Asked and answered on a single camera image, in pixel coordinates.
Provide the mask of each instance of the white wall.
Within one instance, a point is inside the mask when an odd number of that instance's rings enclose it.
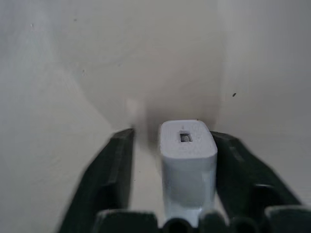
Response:
[[[160,215],[146,148],[165,120],[215,123],[217,1],[0,0],[0,17],[0,232],[52,232],[85,165],[130,123],[132,208]]]
[[[227,46],[216,130],[240,137],[311,204],[311,4],[220,0],[219,11]]]

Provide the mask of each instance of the usb port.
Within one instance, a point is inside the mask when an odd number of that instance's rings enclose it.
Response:
[[[192,139],[189,133],[180,133],[179,135],[180,135],[181,142],[192,142]]]

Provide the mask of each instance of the white surface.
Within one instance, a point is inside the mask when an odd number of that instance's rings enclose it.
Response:
[[[192,142],[181,142],[180,134],[189,133]],[[207,158],[217,147],[206,124],[199,120],[171,120],[161,125],[159,147],[163,156],[172,159]]]
[[[192,141],[181,142],[180,133]],[[202,210],[214,207],[217,148],[198,120],[171,120],[160,127],[165,217],[181,217],[198,226]]]

